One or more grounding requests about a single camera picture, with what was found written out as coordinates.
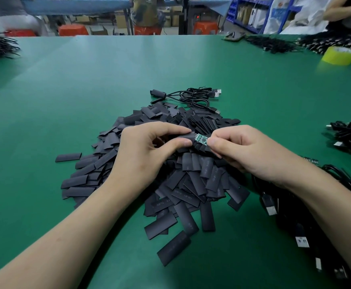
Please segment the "left hand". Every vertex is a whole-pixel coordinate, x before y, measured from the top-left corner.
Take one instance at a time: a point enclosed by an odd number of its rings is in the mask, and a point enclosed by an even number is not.
[[[167,122],[148,122],[127,127],[122,131],[121,143],[113,170],[105,184],[121,187],[124,193],[136,198],[156,178],[166,159],[177,149],[190,147],[192,141],[174,138],[159,148],[153,141],[170,134],[187,134],[191,130]]]

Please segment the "orange stool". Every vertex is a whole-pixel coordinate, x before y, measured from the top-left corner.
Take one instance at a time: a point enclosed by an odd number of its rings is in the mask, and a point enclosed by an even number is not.
[[[194,24],[193,34],[217,34],[218,25],[212,21],[198,21]]]
[[[162,29],[157,26],[136,26],[134,25],[135,35],[161,35]]]
[[[59,36],[74,37],[76,35],[88,35],[86,27],[82,24],[65,24],[59,27]]]
[[[13,29],[4,32],[6,37],[35,37],[36,34],[31,29]]]

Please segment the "green table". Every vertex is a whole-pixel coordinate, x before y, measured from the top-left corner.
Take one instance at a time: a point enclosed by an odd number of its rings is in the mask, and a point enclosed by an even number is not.
[[[57,164],[55,156],[90,153],[98,132],[147,106],[153,88],[221,88],[212,105],[224,117],[351,174],[351,155],[330,147],[323,134],[330,121],[351,120],[351,65],[322,64],[307,51],[273,55],[218,36],[20,38],[19,44],[20,58],[0,60],[0,268],[73,210],[59,187],[75,163]],[[165,268],[156,252],[181,224],[149,241],[143,227],[153,218],[131,208],[86,275],[88,287],[338,288],[276,227],[257,195],[238,213],[226,202],[212,204],[217,231],[194,235]],[[193,216],[201,225],[199,212]]]

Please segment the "tape roll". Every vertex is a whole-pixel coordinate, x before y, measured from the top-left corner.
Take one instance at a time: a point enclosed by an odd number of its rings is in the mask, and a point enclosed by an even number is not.
[[[329,47],[322,61],[333,65],[347,66],[351,64],[351,48]]]

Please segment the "metal shelving rack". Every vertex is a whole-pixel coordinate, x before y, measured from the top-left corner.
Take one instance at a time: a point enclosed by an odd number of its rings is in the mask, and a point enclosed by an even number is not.
[[[284,17],[283,20],[281,22],[280,28],[278,30],[277,33],[280,33],[283,29],[283,26],[285,24],[285,22],[287,21],[287,18],[289,16],[290,12],[299,12],[301,10],[300,6],[293,6],[295,0],[290,0],[289,4],[288,4],[288,8],[284,13]],[[249,25],[245,25],[242,22],[237,20],[237,10],[238,10],[238,5],[240,2],[248,2],[248,3],[253,3],[253,4],[260,4],[263,6],[267,6],[268,7],[268,12],[266,13],[266,17],[265,17],[265,22],[263,24],[263,26],[260,29],[254,28],[252,26]],[[227,13],[227,17],[226,20],[230,21],[233,24],[236,24],[242,28],[245,28],[247,30],[249,30],[250,32],[256,33],[256,34],[262,34],[264,32],[265,29],[265,25],[268,21],[268,17],[269,17],[269,12],[271,9],[271,5],[273,3],[273,0],[232,0],[232,3],[230,5],[229,11]]]

